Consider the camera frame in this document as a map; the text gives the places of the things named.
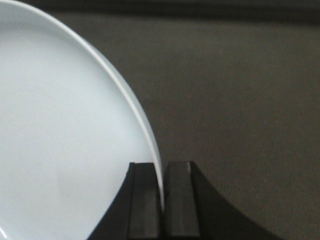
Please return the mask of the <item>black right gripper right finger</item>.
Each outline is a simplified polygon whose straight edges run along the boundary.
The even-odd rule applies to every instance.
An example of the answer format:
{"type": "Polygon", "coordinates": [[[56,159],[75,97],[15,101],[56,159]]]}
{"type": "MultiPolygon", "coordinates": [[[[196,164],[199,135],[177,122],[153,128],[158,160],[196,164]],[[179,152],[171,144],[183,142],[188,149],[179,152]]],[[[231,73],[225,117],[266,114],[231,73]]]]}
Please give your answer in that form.
{"type": "Polygon", "coordinates": [[[167,240],[277,240],[228,202],[193,161],[171,161],[164,174],[167,240]]]}

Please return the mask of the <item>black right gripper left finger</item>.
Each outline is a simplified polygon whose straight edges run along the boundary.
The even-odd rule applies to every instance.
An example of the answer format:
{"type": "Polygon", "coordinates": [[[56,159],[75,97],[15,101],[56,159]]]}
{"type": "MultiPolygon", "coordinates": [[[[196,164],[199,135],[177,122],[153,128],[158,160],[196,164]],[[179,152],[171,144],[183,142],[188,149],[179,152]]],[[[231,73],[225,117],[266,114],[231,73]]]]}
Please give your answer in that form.
{"type": "Polygon", "coordinates": [[[161,201],[155,166],[130,163],[125,179],[89,240],[160,240],[161,201]]]}

